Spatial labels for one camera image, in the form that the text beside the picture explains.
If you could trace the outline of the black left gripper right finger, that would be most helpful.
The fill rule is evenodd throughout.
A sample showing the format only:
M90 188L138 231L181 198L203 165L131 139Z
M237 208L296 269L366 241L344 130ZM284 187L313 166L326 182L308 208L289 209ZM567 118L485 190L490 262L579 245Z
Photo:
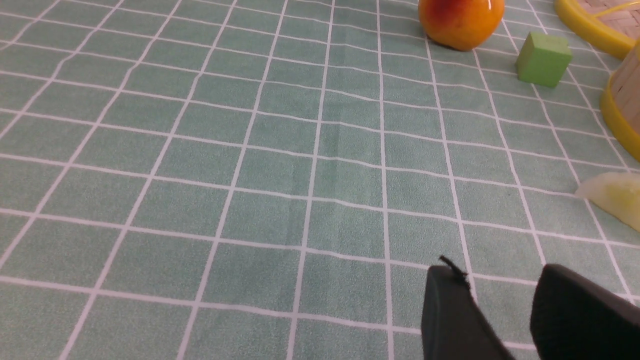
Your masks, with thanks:
M530 332L542 360L637 360L640 310L571 269L546 264Z

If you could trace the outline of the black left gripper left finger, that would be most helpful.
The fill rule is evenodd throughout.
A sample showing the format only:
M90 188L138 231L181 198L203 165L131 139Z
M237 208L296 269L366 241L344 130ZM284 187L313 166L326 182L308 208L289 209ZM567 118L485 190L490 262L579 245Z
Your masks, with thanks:
M513 360L478 307L462 271L446 256L426 275L422 308L425 360Z

